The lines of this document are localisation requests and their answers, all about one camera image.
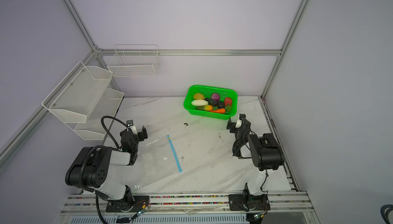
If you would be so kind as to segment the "clear zip bag blue zipper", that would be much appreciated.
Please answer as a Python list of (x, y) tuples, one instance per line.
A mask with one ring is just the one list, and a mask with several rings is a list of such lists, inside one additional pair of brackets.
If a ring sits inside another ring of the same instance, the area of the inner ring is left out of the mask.
[(182, 168), (169, 135), (139, 143), (130, 184), (141, 189), (164, 178), (181, 173)]

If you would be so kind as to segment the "purple toy onion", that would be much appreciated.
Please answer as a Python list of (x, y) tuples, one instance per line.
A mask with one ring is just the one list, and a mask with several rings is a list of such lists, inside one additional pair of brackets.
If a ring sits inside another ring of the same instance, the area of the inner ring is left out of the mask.
[(220, 101), (220, 95), (218, 93), (213, 93), (210, 98), (215, 101)]

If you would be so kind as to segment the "green plastic basket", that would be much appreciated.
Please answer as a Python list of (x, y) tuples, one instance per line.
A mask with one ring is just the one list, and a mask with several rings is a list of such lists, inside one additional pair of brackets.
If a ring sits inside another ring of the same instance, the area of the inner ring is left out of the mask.
[[(224, 102), (225, 98), (229, 97), (232, 99), (231, 110), (227, 113), (217, 113), (215, 110), (213, 111), (204, 111), (196, 109), (196, 106), (193, 106), (191, 102), (194, 100), (193, 95), (196, 93), (201, 93), (205, 97), (210, 98), (213, 93), (217, 93), (220, 95), (220, 101)], [(213, 87), (213, 86), (205, 86), (205, 85), (192, 85), (186, 94), (186, 97), (183, 102), (184, 108), (192, 115), (198, 115), (202, 117), (228, 120), (230, 117), (236, 115), (237, 112), (237, 92), (232, 89)]]

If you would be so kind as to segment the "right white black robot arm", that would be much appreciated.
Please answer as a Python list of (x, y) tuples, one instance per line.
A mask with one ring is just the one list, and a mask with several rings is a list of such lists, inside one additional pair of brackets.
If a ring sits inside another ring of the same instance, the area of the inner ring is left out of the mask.
[(268, 183), (285, 163), (281, 147), (272, 133), (258, 136), (252, 131), (251, 122), (243, 113), (236, 122), (228, 120), (226, 129), (235, 136), (232, 155), (240, 160), (251, 159), (256, 169), (254, 178), (245, 184), (239, 198), (229, 197), (230, 204), (244, 211), (268, 210)]

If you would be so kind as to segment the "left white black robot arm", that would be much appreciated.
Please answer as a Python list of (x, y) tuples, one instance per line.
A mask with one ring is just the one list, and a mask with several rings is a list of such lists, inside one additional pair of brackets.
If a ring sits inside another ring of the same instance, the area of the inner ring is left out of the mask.
[[(106, 132), (108, 129), (103, 116), (101, 124)], [(108, 146), (84, 147), (65, 175), (65, 183), (83, 191), (96, 194), (108, 202), (109, 207), (117, 208), (121, 212), (135, 210), (137, 205), (146, 204), (148, 199), (136, 200), (129, 186), (124, 185), (109, 176), (110, 166), (132, 166), (138, 157), (139, 143), (148, 138), (147, 130), (142, 127), (137, 131), (132, 120), (120, 122), (126, 127), (120, 132), (120, 143), (115, 142), (116, 148)]]

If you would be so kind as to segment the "green toy leafy vegetable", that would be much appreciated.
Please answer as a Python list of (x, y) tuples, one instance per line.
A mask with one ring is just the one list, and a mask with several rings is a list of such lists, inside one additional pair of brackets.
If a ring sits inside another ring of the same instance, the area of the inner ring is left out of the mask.
[(231, 111), (232, 111), (232, 105), (227, 105), (227, 106), (225, 106), (225, 113), (226, 113), (226, 114), (231, 113)]

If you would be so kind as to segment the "orange toy carrot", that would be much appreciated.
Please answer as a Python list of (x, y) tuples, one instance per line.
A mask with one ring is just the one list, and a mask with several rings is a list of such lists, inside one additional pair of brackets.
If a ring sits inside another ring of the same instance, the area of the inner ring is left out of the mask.
[(225, 108), (220, 108), (220, 109), (212, 110), (211, 112), (218, 113), (218, 114), (225, 114), (226, 110)]

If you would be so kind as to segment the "red toy pepper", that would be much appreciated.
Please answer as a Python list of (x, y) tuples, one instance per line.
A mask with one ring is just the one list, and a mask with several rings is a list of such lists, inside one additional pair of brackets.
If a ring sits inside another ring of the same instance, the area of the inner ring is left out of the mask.
[(230, 97), (224, 99), (225, 106), (232, 106), (233, 100)]

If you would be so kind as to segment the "white mesh lower shelf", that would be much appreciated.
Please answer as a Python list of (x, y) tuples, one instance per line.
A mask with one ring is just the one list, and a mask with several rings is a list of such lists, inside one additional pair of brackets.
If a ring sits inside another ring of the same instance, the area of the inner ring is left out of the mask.
[(86, 123), (78, 123), (73, 131), (85, 141), (102, 141), (106, 132), (101, 124), (105, 115), (114, 117), (123, 100), (124, 93), (107, 88), (99, 99)]

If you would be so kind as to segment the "yellow green toy corn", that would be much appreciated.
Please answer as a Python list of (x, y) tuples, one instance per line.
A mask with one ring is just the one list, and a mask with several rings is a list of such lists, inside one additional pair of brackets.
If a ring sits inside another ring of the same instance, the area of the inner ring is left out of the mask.
[(213, 106), (211, 105), (203, 105), (203, 106), (197, 106), (196, 110), (201, 110), (201, 111), (207, 111), (210, 112), (213, 110)]

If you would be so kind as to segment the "white toy radish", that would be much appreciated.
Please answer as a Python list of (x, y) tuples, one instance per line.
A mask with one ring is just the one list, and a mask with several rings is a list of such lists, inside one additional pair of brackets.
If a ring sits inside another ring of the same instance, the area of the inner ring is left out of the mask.
[(193, 100), (191, 102), (192, 106), (205, 106), (205, 105), (209, 105), (209, 103), (206, 100)]

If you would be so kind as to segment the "yellow toy lemon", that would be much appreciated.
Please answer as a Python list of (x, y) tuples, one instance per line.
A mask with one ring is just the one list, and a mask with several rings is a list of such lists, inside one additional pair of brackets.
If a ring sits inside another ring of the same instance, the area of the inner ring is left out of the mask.
[(204, 100), (205, 96), (203, 94), (201, 94), (201, 93), (196, 93), (196, 94), (193, 95), (193, 99), (194, 100)]

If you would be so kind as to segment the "white mesh upper shelf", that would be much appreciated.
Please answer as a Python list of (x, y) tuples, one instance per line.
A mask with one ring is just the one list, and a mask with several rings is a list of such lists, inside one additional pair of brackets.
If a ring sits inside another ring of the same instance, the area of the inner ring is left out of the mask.
[(112, 78), (109, 70), (79, 62), (42, 101), (42, 106), (63, 123), (86, 123)]

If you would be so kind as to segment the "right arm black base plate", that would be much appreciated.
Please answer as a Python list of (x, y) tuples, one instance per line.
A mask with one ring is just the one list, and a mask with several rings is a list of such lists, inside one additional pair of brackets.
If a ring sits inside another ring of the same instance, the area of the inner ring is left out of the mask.
[(258, 196), (230, 194), (229, 208), (231, 211), (269, 211), (271, 209), (267, 194)]

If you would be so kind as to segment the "aluminium front rail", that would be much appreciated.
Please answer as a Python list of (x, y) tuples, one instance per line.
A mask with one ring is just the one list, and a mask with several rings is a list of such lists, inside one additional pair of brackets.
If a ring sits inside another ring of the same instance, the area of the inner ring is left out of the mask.
[[(230, 211), (229, 195), (222, 193), (151, 194), (148, 214), (205, 214)], [(315, 212), (307, 192), (268, 192), (271, 212)], [(93, 194), (70, 195), (60, 215), (95, 215)]]

